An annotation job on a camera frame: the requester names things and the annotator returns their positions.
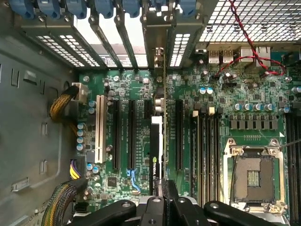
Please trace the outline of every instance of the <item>pcie slot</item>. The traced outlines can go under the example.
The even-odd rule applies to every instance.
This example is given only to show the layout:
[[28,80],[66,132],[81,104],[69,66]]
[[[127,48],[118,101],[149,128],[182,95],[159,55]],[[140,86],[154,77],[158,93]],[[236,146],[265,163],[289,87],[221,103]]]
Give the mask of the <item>pcie slot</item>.
[[105,162],[107,131],[107,97],[96,96],[95,163]]
[[183,101],[175,101],[175,168],[183,170]]
[[120,169],[120,150],[121,150],[121,107],[120,101],[113,102],[113,169]]
[[205,129],[205,117],[200,115],[198,117],[198,204],[204,206],[205,204],[205,185],[204,182],[204,129]]
[[214,200],[220,199],[220,125],[219,115],[214,116]]
[[134,169],[136,165],[136,101],[128,101],[128,150],[127,168]]

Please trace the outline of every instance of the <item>ram slot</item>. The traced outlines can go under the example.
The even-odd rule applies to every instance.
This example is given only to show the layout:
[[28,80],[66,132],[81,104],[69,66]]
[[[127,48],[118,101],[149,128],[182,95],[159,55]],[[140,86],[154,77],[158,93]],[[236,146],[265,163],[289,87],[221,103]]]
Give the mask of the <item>ram slot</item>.
[[128,102],[128,150],[127,168],[134,169],[136,165],[136,101]]
[[183,170],[183,101],[175,101],[175,168]]
[[121,150],[121,107],[120,101],[114,100],[113,103],[113,169],[120,169],[120,150]]
[[195,197],[196,185],[196,155],[198,145],[197,133],[197,117],[190,117],[190,197]]
[[206,203],[205,197],[205,185],[204,182],[205,175],[204,175],[204,144],[205,144],[205,137],[204,137],[204,130],[205,130],[205,117],[200,115],[198,117],[198,204],[199,206],[204,206]]
[[107,97],[96,96],[95,163],[105,162],[107,131]]
[[214,200],[220,198],[220,125],[219,115],[214,116]]

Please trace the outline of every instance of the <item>capacitor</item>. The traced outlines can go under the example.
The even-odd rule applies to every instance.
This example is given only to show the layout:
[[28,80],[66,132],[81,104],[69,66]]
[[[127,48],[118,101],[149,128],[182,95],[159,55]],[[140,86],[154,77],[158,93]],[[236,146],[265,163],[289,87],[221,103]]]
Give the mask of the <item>capacitor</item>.
[[290,112],[290,109],[289,109],[288,107],[280,108],[280,109],[279,109],[279,112],[280,112],[280,113],[283,113],[283,114],[289,113],[289,112]]
[[224,76],[222,77],[223,80],[227,80],[230,77],[230,73],[225,73]]
[[203,95],[206,93],[206,89],[204,87],[202,87],[198,90],[198,92]]
[[82,129],[77,130],[76,135],[78,137],[83,137],[85,135],[85,132]]
[[206,90],[207,94],[211,95],[213,94],[213,88],[211,87],[208,87],[207,90]]
[[107,91],[110,90],[110,85],[109,85],[108,82],[105,82],[105,83],[103,84],[103,86],[104,86],[104,88],[105,88]]
[[236,79],[237,76],[238,76],[237,74],[232,74],[232,75],[228,78],[228,80],[230,81],[230,80]]
[[203,72],[201,73],[201,77],[204,78],[206,76],[208,76],[208,70],[203,70]]
[[245,105],[243,105],[243,110],[244,110],[244,111],[249,111],[250,109],[251,109],[250,104],[245,104]]
[[234,104],[233,106],[234,111],[240,111],[240,109],[241,109],[240,104]]
[[96,174],[99,173],[99,170],[100,170],[100,166],[94,166],[92,172]]
[[83,77],[83,81],[84,81],[84,82],[89,82],[89,81],[90,81],[89,76],[84,76],[84,77]]
[[119,81],[119,76],[114,76],[113,81]]
[[82,144],[82,143],[84,142],[84,138],[78,137],[78,138],[76,139],[76,141],[77,141],[77,143]]
[[78,144],[78,145],[76,146],[76,149],[77,149],[78,151],[83,151],[83,150],[85,149],[85,145]]
[[95,114],[95,108],[90,107],[90,108],[88,109],[88,112],[89,112],[89,114]]
[[95,107],[96,106],[96,101],[90,100],[88,105],[89,105],[89,107]]
[[292,80],[293,80],[292,77],[289,77],[289,76],[285,77],[286,83],[290,83]]
[[105,151],[106,152],[110,152],[113,150],[113,146],[112,145],[108,145],[106,148],[105,148]]
[[94,175],[94,177],[93,177],[93,180],[94,180],[94,181],[100,180],[100,176],[99,176],[99,175],[97,175],[97,174],[96,174],[96,175]]
[[248,84],[248,89],[254,89],[254,88],[257,88],[257,87],[258,87],[258,84],[256,82]]
[[264,72],[261,75],[259,75],[259,78],[264,79],[264,78],[268,77],[269,75],[270,75],[269,72]]
[[273,105],[272,104],[266,104],[264,106],[264,110],[267,111],[267,112],[270,112],[273,110]]
[[86,124],[83,123],[83,122],[77,124],[77,128],[78,128],[78,129],[84,129],[85,127],[86,127]]
[[301,93],[301,87],[300,87],[300,86],[298,86],[298,87],[294,87],[294,88],[292,88],[292,92],[293,92],[294,94]]
[[88,163],[87,166],[86,166],[86,169],[87,169],[87,170],[92,170],[94,166],[95,166],[95,164],[93,164],[93,163]]
[[254,111],[260,111],[261,110],[261,104],[255,104],[255,105],[253,105],[253,110]]
[[91,188],[91,187],[87,187],[86,189],[85,189],[85,195],[89,195],[89,194],[91,194],[93,192],[93,189]]
[[107,101],[113,101],[114,98],[113,97],[107,97]]
[[89,178],[91,176],[93,176],[93,172],[92,171],[87,171],[86,172],[86,177]]

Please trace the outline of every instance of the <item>cable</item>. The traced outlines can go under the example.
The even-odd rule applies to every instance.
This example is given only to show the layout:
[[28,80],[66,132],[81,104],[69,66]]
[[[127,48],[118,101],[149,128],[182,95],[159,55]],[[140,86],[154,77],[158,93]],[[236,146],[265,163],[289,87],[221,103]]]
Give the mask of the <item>cable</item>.
[[[259,63],[259,65],[260,65],[265,71],[269,72],[270,74],[273,74],[273,75],[279,75],[279,76],[284,75],[284,74],[285,74],[285,66],[284,66],[283,64],[281,64],[280,62],[278,62],[278,61],[276,61],[276,60],[271,60],[271,59],[268,59],[268,58],[260,57],[260,56],[257,54],[256,48],[255,48],[255,46],[253,45],[252,40],[249,38],[249,35],[248,35],[248,33],[246,32],[246,30],[245,30],[245,28],[244,28],[244,25],[242,24],[242,22],[241,22],[241,20],[240,20],[240,18],[239,18],[239,15],[237,14],[237,9],[236,9],[236,7],[235,7],[235,5],[234,5],[234,3],[235,3],[236,0],[233,0],[233,1],[232,1],[232,0],[228,0],[228,1],[229,1],[230,5],[231,5],[231,11],[232,11],[232,13],[233,13],[233,15],[234,15],[234,17],[235,17],[235,20],[238,22],[238,25],[239,25],[240,29],[242,30],[242,32],[243,32],[245,38],[247,39],[248,44],[249,44],[250,47],[251,47],[251,50],[252,50],[252,52],[253,52],[253,56],[239,57],[239,58],[237,58],[236,60],[231,61],[231,62],[228,63],[226,66],[224,66],[223,68],[221,68],[221,69],[218,71],[218,73],[215,75],[215,77],[219,77],[219,73],[221,73],[225,68],[229,67],[232,63],[234,63],[234,62],[236,62],[236,61],[238,61],[238,60],[240,60],[240,59],[244,59],[244,58],[253,58],[253,59],[257,60],[258,63]],[[268,68],[266,65],[263,64],[262,60],[266,60],[266,61],[270,61],[270,62],[273,62],[273,63],[278,64],[278,65],[281,67],[282,72],[279,74],[278,72],[269,71],[269,68]]]

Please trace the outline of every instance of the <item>blue retention clip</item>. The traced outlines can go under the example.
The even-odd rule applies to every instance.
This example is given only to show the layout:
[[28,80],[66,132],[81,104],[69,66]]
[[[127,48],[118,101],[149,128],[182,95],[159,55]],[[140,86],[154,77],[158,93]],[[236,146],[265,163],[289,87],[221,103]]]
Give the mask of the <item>blue retention clip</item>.
[[105,19],[113,16],[114,7],[112,0],[95,0],[95,8]]
[[30,0],[9,0],[11,9],[25,19],[33,19],[34,11]]
[[181,0],[179,2],[183,10],[184,17],[190,17],[195,15],[196,11],[196,0]]
[[139,16],[140,4],[139,0],[122,0],[122,7],[131,18]]
[[77,17],[85,19],[87,17],[87,6],[84,0],[66,0],[68,11]]
[[38,0],[40,10],[54,20],[61,17],[61,9],[58,0]]

